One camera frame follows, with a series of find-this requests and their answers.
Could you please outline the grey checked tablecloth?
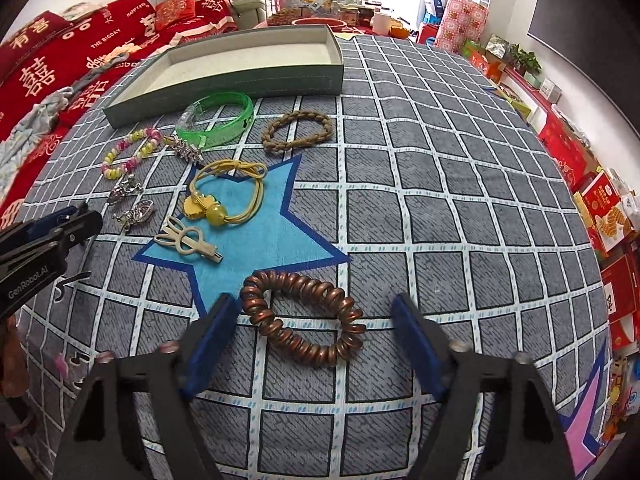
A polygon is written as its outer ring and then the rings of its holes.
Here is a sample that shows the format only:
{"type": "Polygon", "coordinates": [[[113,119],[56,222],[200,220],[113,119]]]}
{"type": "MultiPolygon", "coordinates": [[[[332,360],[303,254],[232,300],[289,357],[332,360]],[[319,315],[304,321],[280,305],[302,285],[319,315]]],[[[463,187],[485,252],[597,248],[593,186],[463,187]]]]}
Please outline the grey checked tablecloth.
{"type": "Polygon", "coordinates": [[[45,289],[21,310],[28,449],[51,472],[66,418],[93,358],[135,356],[182,335],[221,292],[257,269],[288,266],[344,289],[363,313],[363,347],[337,366],[303,366],[246,316],[208,389],[192,404],[229,479],[400,479],[437,414],[390,322],[408,292],[449,337],[488,356],[526,352],[573,439],[595,448],[608,414],[608,309],[597,258],[555,162],[518,113],[464,58],[408,41],[342,43],[339,96],[260,99],[250,131],[210,159],[269,169],[262,210],[212,234],[221,264],[182,266],[153,243],[178,214],[192,169],[169,148],[137,180],[155,212],[120,232],[101,174],[126,134],[105,92],[79,119],[29,192],[23,219],[80,203],[102,232],[77,246],[62,297],[45,289]]]}

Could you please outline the beige bunny hair clip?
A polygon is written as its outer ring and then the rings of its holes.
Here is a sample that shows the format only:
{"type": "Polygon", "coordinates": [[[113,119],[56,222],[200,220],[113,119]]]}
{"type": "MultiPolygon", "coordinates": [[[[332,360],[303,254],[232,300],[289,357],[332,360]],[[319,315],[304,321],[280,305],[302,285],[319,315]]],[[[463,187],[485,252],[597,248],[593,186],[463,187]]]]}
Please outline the beige bunny hair clip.
{"type": "Polygon", "coordinates": [[[154,236],[154,242],[160,246],[174,248],[183,257],[197,254],[217,264],[224,260],[217,247],[205,239],[200,228],[186,226],[174,216],[165,220],[160,232],[154,236]]]}

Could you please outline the potted green plant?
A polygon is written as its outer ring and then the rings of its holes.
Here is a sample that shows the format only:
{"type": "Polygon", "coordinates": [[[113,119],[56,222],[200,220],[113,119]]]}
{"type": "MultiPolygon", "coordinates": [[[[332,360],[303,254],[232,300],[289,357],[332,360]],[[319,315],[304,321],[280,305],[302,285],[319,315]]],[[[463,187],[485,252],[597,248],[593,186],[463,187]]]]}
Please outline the potted green plant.
{"type": "Polygon", "coordinates": [[[508,61],[509,65],[521,76],[526,73],[537,76],[541,72],[536,54],[523,50],[519,44],[510,44],[508,61]]]}

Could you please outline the red floral gift bag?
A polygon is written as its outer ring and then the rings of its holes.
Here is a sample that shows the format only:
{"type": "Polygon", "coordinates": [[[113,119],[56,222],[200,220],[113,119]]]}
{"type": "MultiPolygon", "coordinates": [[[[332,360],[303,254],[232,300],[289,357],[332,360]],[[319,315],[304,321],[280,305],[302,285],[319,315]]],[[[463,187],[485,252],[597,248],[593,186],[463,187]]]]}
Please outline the red floral gift bag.
{"type": "Polygon", "coordinates": [[[486,6],[472,0],[447,0],[435,47],[449,53],[459,53],[468,40],[480,40],[488,15],[486,6]]]}

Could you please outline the white mug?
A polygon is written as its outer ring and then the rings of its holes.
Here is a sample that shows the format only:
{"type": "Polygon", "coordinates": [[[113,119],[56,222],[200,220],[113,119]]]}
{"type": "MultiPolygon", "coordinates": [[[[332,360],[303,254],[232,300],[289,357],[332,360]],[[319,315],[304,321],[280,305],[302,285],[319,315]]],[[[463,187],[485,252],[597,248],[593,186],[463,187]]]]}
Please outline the white mug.
{"type": "Polygon", "coordinates": [[[392,18],[383,12],[375,12],[371,18],[371,29],[375,35],[387,36],[390,33],[392,18]]]}

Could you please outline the silver crystal pendant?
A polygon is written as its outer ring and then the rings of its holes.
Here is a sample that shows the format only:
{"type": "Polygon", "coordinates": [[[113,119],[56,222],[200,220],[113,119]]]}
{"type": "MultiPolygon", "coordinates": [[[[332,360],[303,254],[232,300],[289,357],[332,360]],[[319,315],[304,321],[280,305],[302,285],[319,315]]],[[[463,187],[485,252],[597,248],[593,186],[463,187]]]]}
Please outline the silver crystal pendant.
{"type": "Polygon", "coordinates": [[[134,174],[128,174],[122,182],[112,188],[110,194],[107,196],[106,203],[107,205],[115,205],[128,196],[141,194],[142,191],[143,186],[137,181],[136,176],[134,174]]]}

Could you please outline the red square pillow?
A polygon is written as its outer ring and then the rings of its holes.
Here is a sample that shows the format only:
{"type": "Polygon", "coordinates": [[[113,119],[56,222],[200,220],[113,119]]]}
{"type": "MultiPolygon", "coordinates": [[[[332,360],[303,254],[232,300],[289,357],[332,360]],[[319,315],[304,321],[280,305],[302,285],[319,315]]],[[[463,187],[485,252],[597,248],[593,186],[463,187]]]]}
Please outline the red square pillow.
{"type": "Polygon", "coordinates": [[[161,32],[171,24],[194,16],[195,0],[165,0],[156,7],[155,30],[161,32]]]}

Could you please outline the green jewelry tray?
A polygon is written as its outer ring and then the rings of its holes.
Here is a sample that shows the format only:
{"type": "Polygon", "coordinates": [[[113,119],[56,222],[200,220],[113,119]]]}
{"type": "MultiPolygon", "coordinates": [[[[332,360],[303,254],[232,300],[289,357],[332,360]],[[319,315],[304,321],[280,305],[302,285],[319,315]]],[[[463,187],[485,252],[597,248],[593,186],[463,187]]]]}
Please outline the green jewelry tray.
{"type": "Polygon", "coordinates": [[[215,92],[265,96],[338,96],[341,47],[324,25],[230,32],[180,44],[147,58],[105,101],[114,128],[185,110],[215,92]]]}

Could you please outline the red colander bowl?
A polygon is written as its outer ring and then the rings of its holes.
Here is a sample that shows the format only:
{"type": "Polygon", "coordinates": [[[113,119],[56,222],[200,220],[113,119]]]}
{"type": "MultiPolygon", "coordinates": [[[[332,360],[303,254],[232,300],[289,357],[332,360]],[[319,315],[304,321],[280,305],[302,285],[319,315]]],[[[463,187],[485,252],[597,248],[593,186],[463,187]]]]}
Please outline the red colander bowl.
{"type": "Polygon", "coordinates": [[[338,18],[315,18],[314,16],[310,16],[309,18],[299,18],[298,20],[292,21],[292,24],[295,26],[322,25],[331,29],[332,32],[342,32],[347,26],[344,21],[339,20],[338,18]]]}

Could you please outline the silver star hair clip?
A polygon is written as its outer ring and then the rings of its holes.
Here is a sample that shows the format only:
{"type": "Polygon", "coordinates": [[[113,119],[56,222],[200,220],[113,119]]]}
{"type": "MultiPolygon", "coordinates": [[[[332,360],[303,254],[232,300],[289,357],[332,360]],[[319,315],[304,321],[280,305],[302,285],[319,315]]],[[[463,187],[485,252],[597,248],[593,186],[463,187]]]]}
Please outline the silver star hair clip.
{"type": "Polygon", "coordinates": [[[177,154],[179,158],[185,160],[189,164],[204,164],[204,158],[201,150],[196,145],[181,139],[180,136],[177,136],[176,134],[163,136],[163,141],[177,154]]]}

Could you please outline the grey floral cloth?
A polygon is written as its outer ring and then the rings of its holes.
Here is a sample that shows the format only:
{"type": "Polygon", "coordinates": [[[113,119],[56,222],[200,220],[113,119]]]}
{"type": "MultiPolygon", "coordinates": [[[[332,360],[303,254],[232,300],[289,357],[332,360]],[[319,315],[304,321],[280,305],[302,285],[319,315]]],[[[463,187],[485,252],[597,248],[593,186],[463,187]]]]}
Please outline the grey floral cloth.
{"type": "Polygon", "coordinates": [[[58,115],[77,98],[82,90],[92,84],[100,75],[120,62],[125,62],[128,52],[111,55],[100,66],[89,70],[85,76],[71,86],[52,92],[32,109],[14,126],[8,138],[1,142],[1,195],[8,194],[8,189],[15,180],[18,170],[24,165],[28,155],[42,139],[49,134],[58,115]]]}

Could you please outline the red wedding bedspread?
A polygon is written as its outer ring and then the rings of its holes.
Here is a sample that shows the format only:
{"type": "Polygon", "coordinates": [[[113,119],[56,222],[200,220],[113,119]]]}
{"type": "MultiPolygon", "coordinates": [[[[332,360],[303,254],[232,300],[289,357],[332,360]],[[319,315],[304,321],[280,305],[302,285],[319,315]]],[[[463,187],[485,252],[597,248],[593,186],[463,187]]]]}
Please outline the red wedding bedspread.
{"type": "Polygon", "coordinates": [[[1,142],[14,126],[52,92],[71,86],[111,55],[128,52],[125,62],[104,72],[58,115],[53,130],[28,155],[8,194],[1,195],[1,224],[17,216],[29,189],[64,136],[111,86],[151,55],[190,40],[233,32],[232,18],[197,14],[161,32],[155,30],[158,4],[115,0],[70,20],[46,11],[1,46],[1,142]]]}

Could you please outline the silver purple heart pendant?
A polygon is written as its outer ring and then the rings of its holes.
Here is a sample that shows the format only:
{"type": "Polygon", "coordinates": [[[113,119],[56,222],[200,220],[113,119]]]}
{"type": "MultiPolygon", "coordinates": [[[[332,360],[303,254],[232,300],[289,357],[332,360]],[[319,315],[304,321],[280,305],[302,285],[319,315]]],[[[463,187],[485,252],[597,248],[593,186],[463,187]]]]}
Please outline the silver purple heart pendant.
{"type": "Polygon", "coordinates": [[[120,232],[128,233],[134,226],[147,222],[154,212],[155,205],[152,200],[140,200],[131,209],[114,214],[114,219],[120,226],[120,232]]]}

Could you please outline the green translucent bangle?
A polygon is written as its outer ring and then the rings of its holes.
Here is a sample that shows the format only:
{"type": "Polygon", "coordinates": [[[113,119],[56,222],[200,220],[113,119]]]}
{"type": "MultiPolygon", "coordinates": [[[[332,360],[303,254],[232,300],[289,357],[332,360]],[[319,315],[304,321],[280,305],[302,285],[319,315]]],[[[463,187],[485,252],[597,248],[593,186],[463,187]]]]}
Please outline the green translucent bangle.
{"type": "Polygon", "coordinates": [[[175,132],[181,140],[206,151],[238,140],[250,130],[253,122],[254,102],[247,94],[215,92],[190,104],[176,122],[175,132]],[[205,130],[201,125],[202,116],[209,112],[222,112],[225,108],[235,112],[235,116],[218,117],[205,130]]]}

